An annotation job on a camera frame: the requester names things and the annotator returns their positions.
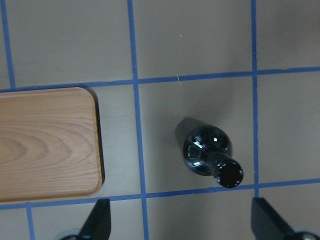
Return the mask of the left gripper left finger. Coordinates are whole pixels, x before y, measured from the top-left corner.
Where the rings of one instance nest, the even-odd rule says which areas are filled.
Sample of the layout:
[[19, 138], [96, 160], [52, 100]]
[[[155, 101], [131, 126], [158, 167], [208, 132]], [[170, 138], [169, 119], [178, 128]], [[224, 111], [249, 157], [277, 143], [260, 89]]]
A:
[[80, 232], [79, 240], [108, 240], [111, 234], [111, 208], [109, 199], [99, 199]]

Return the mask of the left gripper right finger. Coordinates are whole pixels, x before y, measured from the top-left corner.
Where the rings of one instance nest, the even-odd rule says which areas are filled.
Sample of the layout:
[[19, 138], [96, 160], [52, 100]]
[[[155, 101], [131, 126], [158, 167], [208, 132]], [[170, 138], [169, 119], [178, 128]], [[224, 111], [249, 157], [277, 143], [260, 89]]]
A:
[[252, 198], [250, 226], [256, 240], [291, 240], [296, 234], [262, 197]]

